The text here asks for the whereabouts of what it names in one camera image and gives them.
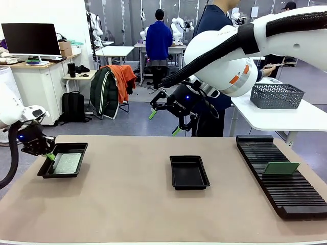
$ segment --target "plastic mesh basket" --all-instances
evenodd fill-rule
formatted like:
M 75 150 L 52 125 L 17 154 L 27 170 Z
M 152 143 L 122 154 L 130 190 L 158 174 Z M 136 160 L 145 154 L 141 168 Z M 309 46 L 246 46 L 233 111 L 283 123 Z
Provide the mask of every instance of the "plastic mesh basket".
M 251 101 L 262 109 L 297 109 L 303 95 L 290 84 L 255 84 Z

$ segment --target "black tray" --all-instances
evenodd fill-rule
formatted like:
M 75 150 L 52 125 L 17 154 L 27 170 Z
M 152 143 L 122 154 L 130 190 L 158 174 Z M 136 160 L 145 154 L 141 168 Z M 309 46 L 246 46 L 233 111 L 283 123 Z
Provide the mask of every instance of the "black tray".
M 176 190 L 204 190 L 210 186 L 200 156 L 170 156 Z
M 272 136 L 238 135 L 237 147 L 276 213 L 284 219 L 327 218 L 327 203 L 296 170 L 292 175 L 264 175 L 269 162 L 290 162 Z
M 44 164 L 40 168 L 37 173 L 38 176 L 42 176 L 44 179 L 50 178 L 74 178 L 77 177 L 81 164 L 83 161 L 83 157 L 86 151 L 88 143 L 59 143 L 55 144 L 55 148 L 53 149 L 53 154 L 56 156 L 58 153 L 81 153 L 81 157 L 79 158 L 78 165 L 74 173 L 64 173 L 64 174 L 55 174 L 53 169 L 53 164 L 55 161 L 46 158 Z

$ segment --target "backpack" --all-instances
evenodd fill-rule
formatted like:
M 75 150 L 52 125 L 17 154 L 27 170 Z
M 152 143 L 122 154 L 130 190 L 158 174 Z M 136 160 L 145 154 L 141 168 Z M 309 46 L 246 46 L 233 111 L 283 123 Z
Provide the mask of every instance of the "backpack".
M 62 96 L 62 115 L 61 120 L 64 122 L 83 122 L 87 123 L 92 118 L 85 116 L 84 96 L 80 92 L 64 93 Z

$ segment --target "neck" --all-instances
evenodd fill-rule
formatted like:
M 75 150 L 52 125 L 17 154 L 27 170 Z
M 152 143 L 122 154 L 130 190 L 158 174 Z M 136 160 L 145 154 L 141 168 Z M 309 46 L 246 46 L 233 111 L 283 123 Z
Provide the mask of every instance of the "neck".
M 216 5 L 224 13 L 227 13 L 229 11 L 229 6 L 226 0 L 214 0 L 213 5 Z

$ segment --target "orange stripe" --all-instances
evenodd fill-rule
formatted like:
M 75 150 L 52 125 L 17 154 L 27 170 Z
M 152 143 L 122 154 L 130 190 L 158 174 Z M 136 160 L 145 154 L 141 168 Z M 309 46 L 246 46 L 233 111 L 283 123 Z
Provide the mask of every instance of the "orange stripe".
M 244 69 L 244 74 L 247 74 L 250 70 L 250 66 L 246 65 L 245 69 Z
M 239 76 L 235 76 L 229 83 L 234 84 L 240 77 Z

